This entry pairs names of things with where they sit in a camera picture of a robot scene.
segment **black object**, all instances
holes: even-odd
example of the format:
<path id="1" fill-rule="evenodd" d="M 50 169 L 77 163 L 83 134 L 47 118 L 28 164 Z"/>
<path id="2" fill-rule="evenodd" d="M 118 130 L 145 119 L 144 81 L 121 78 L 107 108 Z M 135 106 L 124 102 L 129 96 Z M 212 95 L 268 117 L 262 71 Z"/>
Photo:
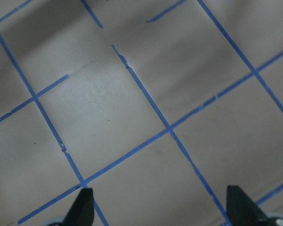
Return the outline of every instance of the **black object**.
<path id="1" fill-rule="evenodd" d="M 92 226 L 94 220 L 92 188 L 83 188 L 62 223 L 48 226 Z"/>
<path id="2" fill-rule="evenodd" d="M 283 226 L 283 216 L 268 217 L 239 186 L 228 186 L 226 213 L 233 226 Z"/>

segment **floor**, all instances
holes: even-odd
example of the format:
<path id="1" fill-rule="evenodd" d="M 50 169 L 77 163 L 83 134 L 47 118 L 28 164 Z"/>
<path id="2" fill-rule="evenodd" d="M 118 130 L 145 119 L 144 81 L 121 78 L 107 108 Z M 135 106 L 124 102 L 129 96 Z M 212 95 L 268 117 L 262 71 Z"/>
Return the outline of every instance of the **floor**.
<path id="1" fill-rule="evenodd" d="M 0 0 L 0 226 L 94 191 L 94 226 L 283 214 L 283 1 Z"/>

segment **gray floor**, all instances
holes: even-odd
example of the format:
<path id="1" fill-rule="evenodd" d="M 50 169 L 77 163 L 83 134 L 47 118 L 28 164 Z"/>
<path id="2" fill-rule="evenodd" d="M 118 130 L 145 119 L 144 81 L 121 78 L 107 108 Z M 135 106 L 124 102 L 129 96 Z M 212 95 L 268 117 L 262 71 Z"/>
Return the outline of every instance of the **gray floor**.
<path id="1" fill-rule="evenodd" d="M 283 213 L 283 1 L 201 3 L 0 0 L 0 226 L 85 185 L 95 226 L 219 226 L 232 184 Z"/>

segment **grid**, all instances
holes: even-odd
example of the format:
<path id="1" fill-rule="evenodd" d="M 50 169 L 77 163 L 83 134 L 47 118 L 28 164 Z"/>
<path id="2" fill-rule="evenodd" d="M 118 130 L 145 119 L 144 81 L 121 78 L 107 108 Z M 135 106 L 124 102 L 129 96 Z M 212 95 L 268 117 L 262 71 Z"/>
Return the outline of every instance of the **grid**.
<path id="1" fill-rule="evenodd" d="M 15 9 L 13 9 L 12 11 L 8 12 L 6 15 L 4 15 L 3 17 L 0 18 L 0 22 L 4 21 L 6 18 L 8 18 L 9 16 L 11 16 L 12 14 L 16 13 L 17 11 L 19 11 L 20 9 L 22 9 L 23 7 L 25 7 L 27 4 L 29 4 L 32 0 L 27 0 L 24 3 L 22 3 L 21 5 L 19 5 L 18 7 L 16 7 Z M 102 25 L 102 23 L 99 21 L 99 19 L 96 17 L 96 15 L 94 14 L 94 12 L 92 11 L 92 9 L 90 8 L 90 6 L 87 4 L 87 2 L 85 0 L 80 0 L 81 3 L 83 4 L 83 6 L 85 7 L 85 9 L 88 11 L 88 13 L 90 14 L 90 16 L 93 18 L 94 22 L 97 24 L 98 27 L 100 28 L 104 28 L 104 26 Z M 165 9 L 163 12 L 159 13 L 158 15 L 156 15 L 155 17 L 151 18 L 150 20 L 147 20 L 147 23 L 153 23 L 157 20 L 159 20 L 160 18 L 162 18 L 165 14 L 169 13 L 170 11 L 176 9 L 178 6 L 180 6 L 181 4 L 183 4 L 185 2 L 185 0 L 179 0 L 178 2 L 176 2 L 174 5 L 168 7 L 167 9 Z M 234 42 L 234 40 L 230 37 L 230 35 L 227 33 L 227 31 L 222 27 L 222 25 L 219 23 L 219 21 L 215 18 L 215 16 L 212 14 L 212 12 L 210 11 L 210 9 L 206 6 L 206 4 L 202 1 L 202 0 L 197 0 L 197 2 L 201 5 L 201 7 L 203 8 L 203 10 L 206 12 L 206 14 L 210 17 L 210 19 L 214 22 L 214 24 L 216 25 L 216 27 L 220 30 L 220 32 L 224 35 L 224 37 L 226 38 L 226 40 L 229 42 L 229 44 L 232 46 L 232 48 L 236 51 L 236 53 L 239 55 L 239 57 L 241 58 L 241 60 L 246 64 L 246 66 L 251 70 L 251 73 L 245 75 L 244 77 L 242 77 L 241 79 L 239 79 L 238 81 L 236 81 L 235 83 L 233 83 L 232 85 L 230 85 L 229 87 L 225 88 L 224 90 L 220 91 L 219 93 L 217 93 L 216 95 L 212 96 L 210 99 L 208 99 L 207 101 L 205 101 L 203 104 L 199 105 L 198 107 L 196 107 L 195 109 L 193 109 L 192 111 L 190 111 L 189 113 L 187 113 L 185 116 L 183 116 L 182 118 L 178 119 L 176 122 L 174 122 L 173 124 L 169 124 L 166 120 L 166 118 L 164 117 L 163 113 L 160 111 L 160 109 L 158 108 L 158 106 L 155 104 L 154 100 L 152 99 L 151 95 L 148 93 L 148 91 L 146 90 L 146 88 L 143 86 L 142 82 L 140 81 L 140 79 L 138 78 L 138 76 L 136 75 L 136 73 L 134 72 L 134 70 L 128 65 L 126 58 L 121 55 L 117 48 L 114 45 L 111 45 L 111 47 L 114 49 L 115 53 L 118 55 L 120 61 L 124 64 L 124 66 L 126 67 L 126 69 L 128 70 L 128 72 L 131 74 L 132 78 L 135 80 L 136 84 L 138 85 L 138 87 L 140 88 L 140 90 L 143 92 L 144 96 L 146 97 L 146 99 L 148 100 L 148 102 L 150 103 L 150 105 L 152 106 L 153 110 L 156 112 L 157 116 L 160 118 L 160 120 L 162 121 L 162 123 L 165 126 L 165 129 L 162 130 L 161 132 L 159 132 L 158 134 L 154 135 L 153 137 L 149 138 L 148 140 L 146 140 L 145 142 L 143 142 L 142 144 L 138 145 L 137 147 L 135 147 L 133 150 L 131 150 L 130 152 L 128 152 L 127 154 L 125 154 L 124 156 L 120 157 L 119 159 L 117 159 L 116 161 L 114 161 L 113 163 L 109 164 L 108 166 L 104 167 L 102 170 L 98 171 L 97 173 L 91 175 L 90 177 L 88 177 L 87 179 L 83 179 L 80 171 L 78 170 L 77 166 L 75 165 L 72 157 L 70 156 L 69 153 L 67 153 L 67 148 L 64 145 L 61 137 L 59 136 L 58 132 L 56 131 L 53 123 L 51 122 L 50 118 L 48 117 L 46 111 L 44 110 L 42 104 L 39 102 L 38 98 L 41 97 L 43 94 L 45 94 L 46 92 L 48 92 L 49 90 L 55 88 L 57 85 L 59 85 L 60 83 L 62 83 L 64 80 L 66 80 L 67 78 L 69 78 L 68 75 L 64 75 L 63 77 L 61 77 L 60 79 L 58 79 L 57 81 L 55 81 L 54 83 L 52 83 L 51 85 L 49 85 L 48 87 L 46 87 L 45 89 L 43 89 L 42 91 L 40 91 L 39 93 L 35 93 L 33 88 L 31 87 L 30 83 L 28 82 L 28 80 L 26 79 L 26 76 L 24 75 L 24 73 L 22 72 L 20 66 L 18 65 L 16 59 L 13 57 L 12 53 L 10 52 L 7 44 L 4 41 L 4 38 L 2 37 L 1 33 L 0 33 L 0 43 L 3 47 L 3 49 L 5 50 L 6 54 L 8 55 L 11 63 L 13 64 L 14 68 L 16 69 L 16 71 L 18 72 L 19 76 L 21 77 L 21 79 L 23 80 L 26 88 L 28 89 L 28 91 L 31 94 L 31 98 L 29 98 L 28 100 L 24 101 L 23 103 L 21 103 L 20 105 L 18 105 L 17 107 L 15 107 L 14 109 L 12 109 L 9 113 L 3 115 L 0 117 L 0 122 L 5 120 L 6 118 L 8 118 L 9 116 L 13 115 L 14 113 L 16 113 L 17 111 L 19 111 L 20 109 L 22 109 L 23 107 L 25 107 L 27 104 L 31 103 L 31 102 L 35 102 L 36 105 L 38 106 L 41 114 L 43 115 L 47 125 L 49 126 L 53 136 L 55 137 L 56 141 L 58 142 L 58 144 L 61 147 L 62 152 L 64 153 L 65 157 L 67 158 L 69 164 L 71 165 L 74 173 L 77 176 L 77 179 L 79 180 L 79 184 L 68 189 L 67 191 L 65 191 L 64 193 L 60 194 L 59 196 L 57 196 L 56 198 L 52 199 L 51 201 L 49 201 L 48 203 L 42 205 L 41 207 L 39 207 L 38 209 L 34 210 L 33 212 L 29 213 L 28 215 L 24 216 L 23 218 L 19 219 L 17 224 L 21 225 L 22 223 L 24 223 L 25 221 L 27 221 L 28 219 L 32 218 L 33 216 L 35 216 L 36 214 L 40 213 L 41 211 L 47 209 L 49 206 L 53 205 L 54 203 L 58 202 L 59 200 L 65 198 L 67 195 L 71 194 L 72 192 L 74 192 L 76 189 L 80 188 L 80 187 L 87 187 L 87 183 L 93 181 L 94 179 L 100 177 L 102 174 L 106 173 L 107 171 L 111 170 L 112 168 L 114 168 L 116 165 L 122 163 L 123 161 L 125 161 L 126 159 L 130 158 L 132 155 L 134 155 L 135 153 L 139 152 L 141 149 L 143 149 L 144 147 L 146 147 L 147 145 L 151 144 L 152 142 L 158 140 L 160 137 L 162 137 L 163 135 L 165 135 L 166 133 L 169 133 L 172 138 L 175 140 L 175 142 L 177 143 L 178 147 L 180 148 L 180 150 L 182 151 L 183 155 L 185 156 L 185 158 L 191 163 L 191 166 L 193 168 L 193 170 L 195 171 L 196 175 L 198 176 L 199 180 L 201 181 L 201 183 L 203 184 L 204 188 L 206 189 L 206 191 L 209 193 L 209 195 L 213 198 L 213 201 L 215 202 L 216 206 L 218 207 L 218 209 L 220 210 L 221 214 L 223 215 L 223 217 L 225 218 L 225 223 L 223 223 L 223 225 L 231 225 L 231 223 L 229 222 L 226 212 L 223 208 L 223 206 L 221 205 L 220 201 L 217 199 L 216 195 L 214 194 L 213 190 L 211 189 L 211 187 L 209 186 L 208 182 L 206 181 L 206 179 L 203 177 L 202 173 L 200 172 L 200 170 L 197 168 L 197 166 L 195 165 L 195 163 L 193 162 L 192 158 L 190 157 L 189 153 L 187 152 L 186 148 L 184 147 L 184 145 L 182 144 L 181 140 L 178 138 L 178 136 L 176 135 L 176 133 L 174 132 L 174 128 L 178 127 L 180 124 L 182 124 L 183 122 L 185 122 L 188 118 L 190 118 L 191 116 L 193 116 L 194 114 L 199 113 L 200 111 L 202 111 L 203 109 L 205 109 L 207 106 L 209 106 L 210 104 L 212 104 L 213 102 L 215 102 L 217 99 L 222 98 L 224 95 L 226 95 L 227 93 L 231 92 L 233 89 L 235 89 L 236 87 L 238 87 L 239 85 L 241 85 L 242 83 L 244 83 L 246 80 L 248 80 L 249 78 L 255 76 L 256 79 L 260 82 L 260 84 L 262 85 L 262 87 L 266 90 L 266 92 L 269 94 L 269 96 L 273 99 L 273 101 L 275 102 L 275 104 L 278 106 L 279 110 L 281 111 L 281 113 L 283 114 L 283 105 L 280 102 L 280 100 L 276 97 L 276 95 L 273 93 L 273 91 L 268 87 L 268 85 L 266 84 L 266 82 L 264 81 L 264 79 L 261 77 L 261 75 L 259 74 L 260 71 L 262 71 L 263 69 L 267 68 L 268 66 L 270 66 L 272 63 L 274 63 L 275 61 L 277 61 L 279 58 L 283 57 L 283 50 L 281 52 L 279 52 L 277 55 L 275 55 L 273 58 L 271 58 L 270 60 L 266 61 L 264 64 L 262 64 L 261 66 L 259 66 L 258 68 L 255 68 L 251 62 L 247 59 L 247 57 L 244 55 L 244 53 L 239 49 L 239 47 L 236 45 L 236 43 Z M 269 193 L 265 194 L 264 196 L 262 196 L 262 198 L 260 198 L 259 200 L 256 201 L 256 203 L 258 205 L 263 204 L 264 202 L 266 202 L 267 200 L 269 200 L 271 197 L 275 196 L 276 194 L 278 194 L 279 192 L 281 192 L 283 190 L 283 183 L 280 184 L 278 187 L 276 187 L 275 189 L 273 189 L 272 191 L 270 191 Z M 94 200 L 94 208 L 97 211 L 98 216 L 100 217 L 103 225 L 108 226 L 108 222 L 104 216 L 104 214 L 101 212 L 97 202 Z"/>

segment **concrete floor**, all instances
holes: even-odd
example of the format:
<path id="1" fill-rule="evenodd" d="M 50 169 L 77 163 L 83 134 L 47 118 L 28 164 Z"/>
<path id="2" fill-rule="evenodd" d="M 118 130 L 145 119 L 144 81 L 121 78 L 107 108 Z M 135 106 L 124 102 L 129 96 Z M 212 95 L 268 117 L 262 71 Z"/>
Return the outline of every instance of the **concrete floor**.
<path id="1" fill-rule="evenodd" d="M 94 226 L 283 213 L 283 1 L 0 0 L 0 226 L 85 185 Z"/>

